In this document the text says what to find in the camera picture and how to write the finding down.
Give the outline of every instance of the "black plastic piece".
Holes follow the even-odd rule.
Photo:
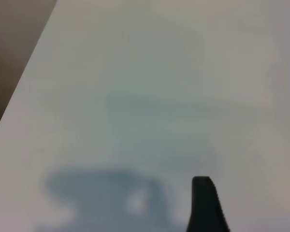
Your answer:
[[[192,209],[187,232],[230,232],[210,177],[192,179]]]

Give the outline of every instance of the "white surface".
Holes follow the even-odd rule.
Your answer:
[[[0,232],[184,231],[195,175],[232,231],[290,231],[290,1],[59,0],[0,123]]]

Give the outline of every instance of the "brown wall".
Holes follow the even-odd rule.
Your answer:
[[[0,0],[0,119],[55,0]]]

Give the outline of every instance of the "black object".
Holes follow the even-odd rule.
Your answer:
[[[187,232],[230,232],[210,177],[192,179],[192,209]]]

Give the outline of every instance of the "white table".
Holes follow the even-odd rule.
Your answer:
[[[0,232],[183,232],[195,175],[232,231],[290,232],[290,0],[59,0],[0,123]]]

